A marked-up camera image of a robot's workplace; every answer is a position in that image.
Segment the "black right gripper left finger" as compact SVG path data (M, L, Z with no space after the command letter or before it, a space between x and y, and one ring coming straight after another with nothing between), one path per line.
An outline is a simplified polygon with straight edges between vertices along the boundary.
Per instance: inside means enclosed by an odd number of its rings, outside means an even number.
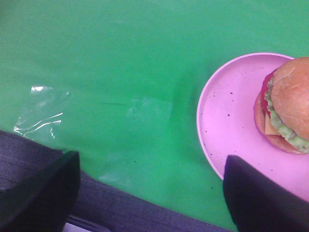
M0 194L2 232L60 232L80 187L79 153L70 151Z

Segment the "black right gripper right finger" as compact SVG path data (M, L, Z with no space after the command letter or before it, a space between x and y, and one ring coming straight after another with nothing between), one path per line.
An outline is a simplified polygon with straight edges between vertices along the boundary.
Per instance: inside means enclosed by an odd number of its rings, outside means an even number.
M240 232L309 230L309 203L238 156L227 157L223 193L232 220Z

